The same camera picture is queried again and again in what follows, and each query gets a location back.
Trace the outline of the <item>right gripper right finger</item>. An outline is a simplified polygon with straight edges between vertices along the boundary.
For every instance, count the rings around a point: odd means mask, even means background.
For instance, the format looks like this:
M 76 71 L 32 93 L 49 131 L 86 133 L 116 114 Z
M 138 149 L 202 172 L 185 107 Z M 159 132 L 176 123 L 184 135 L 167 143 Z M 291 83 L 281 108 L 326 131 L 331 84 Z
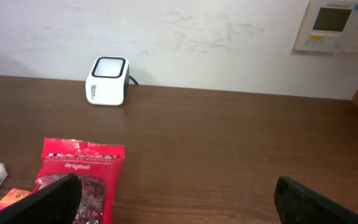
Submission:
M 282 224 L 351 224 L 358 214 L 287 176 L 280 176 L 274 203 Z

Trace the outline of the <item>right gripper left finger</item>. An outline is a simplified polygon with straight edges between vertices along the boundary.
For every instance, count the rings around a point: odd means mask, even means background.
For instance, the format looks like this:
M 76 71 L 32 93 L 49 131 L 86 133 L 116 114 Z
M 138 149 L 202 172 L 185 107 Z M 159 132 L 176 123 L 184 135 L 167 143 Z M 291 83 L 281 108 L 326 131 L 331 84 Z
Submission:
M 81 180 L 70 173 L 0 210 L 0 224 L 72 224 L 81 197 Z

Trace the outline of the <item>orange tissue pack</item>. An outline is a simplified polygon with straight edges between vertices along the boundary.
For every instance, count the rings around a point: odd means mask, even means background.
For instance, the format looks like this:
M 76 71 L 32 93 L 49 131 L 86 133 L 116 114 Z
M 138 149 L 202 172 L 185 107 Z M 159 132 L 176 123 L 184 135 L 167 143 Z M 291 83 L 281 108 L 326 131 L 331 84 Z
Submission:
M 0 200 L 0 210 L 16 203 L 23 198 L 30 195 L 32 192 L 21 189 L 12 189 L 10 190 L 1 200 Z

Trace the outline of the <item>red snack bag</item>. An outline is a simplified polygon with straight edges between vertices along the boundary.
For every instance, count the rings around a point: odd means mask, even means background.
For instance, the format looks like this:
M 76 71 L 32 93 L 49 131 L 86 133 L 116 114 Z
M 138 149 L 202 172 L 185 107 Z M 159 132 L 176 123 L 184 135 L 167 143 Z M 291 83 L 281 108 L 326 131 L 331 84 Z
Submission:
M 116 182 L 124 159 L 124 146 L 45 139 L 34 190 L 74 173 L 82 183 L 82 198 L 73 223 L 111 223 Z

